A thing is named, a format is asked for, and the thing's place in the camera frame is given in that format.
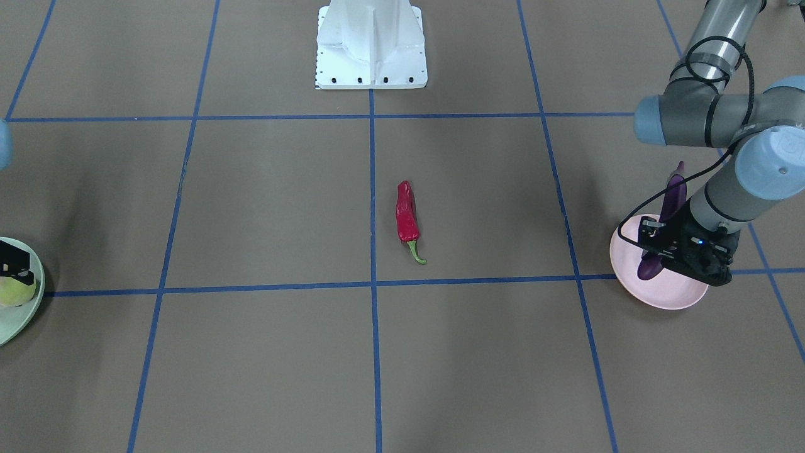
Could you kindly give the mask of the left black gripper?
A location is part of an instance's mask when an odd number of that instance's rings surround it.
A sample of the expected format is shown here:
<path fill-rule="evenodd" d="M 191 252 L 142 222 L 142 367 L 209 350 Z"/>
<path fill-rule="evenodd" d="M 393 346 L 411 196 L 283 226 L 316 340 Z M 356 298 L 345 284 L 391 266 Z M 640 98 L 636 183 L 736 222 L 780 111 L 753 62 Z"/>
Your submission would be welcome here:
<path fill-rule="evenodd" d="M 736 252 L 736 233 L 724 226 L 715 232 L 701 228 L 692 218 L 669 223 L 642 216 L 638 244 L 645 253 L 638 262 L 638 279 L 652 280 L 663 270 L 707 284 L 725 286 L 733 280 L 730 266 Z"/>

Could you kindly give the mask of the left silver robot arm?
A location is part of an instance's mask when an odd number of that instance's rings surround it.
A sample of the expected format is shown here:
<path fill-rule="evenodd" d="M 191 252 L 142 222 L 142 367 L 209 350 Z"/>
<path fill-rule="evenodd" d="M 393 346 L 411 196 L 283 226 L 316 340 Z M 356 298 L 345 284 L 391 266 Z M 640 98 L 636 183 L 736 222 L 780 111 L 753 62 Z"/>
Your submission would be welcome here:
<path fill-rule="evenodd" d="M 764 1 L 708 1 L 664 93 L 638 104 L 633 129 L 641 142 L 724 150 L 713 177 L 691 197 L 679 165 L 659 218 L 641 219 L 642 281 L 670 270 L 724 286 L 741 230 L 803 190 L 803 77 L 756 94 L 745 50 L 764 8 Z"/>

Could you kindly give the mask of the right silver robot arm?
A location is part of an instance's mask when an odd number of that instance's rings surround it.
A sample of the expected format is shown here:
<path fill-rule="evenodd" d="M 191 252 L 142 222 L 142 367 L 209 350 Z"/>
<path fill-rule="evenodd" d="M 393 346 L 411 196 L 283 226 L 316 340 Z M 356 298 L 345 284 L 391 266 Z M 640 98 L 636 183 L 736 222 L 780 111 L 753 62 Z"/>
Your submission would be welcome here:
<path fill-rule="evenodd" d="M 13 156 L 13 140 L 11 130 L 6 121 L 1 121 L 1 169 L 11 165 Z M 35 283 L 31 271 L 31 252 L 19 246 L 1 241 L 1 276 L 9 277 L 25 286 Z"/>

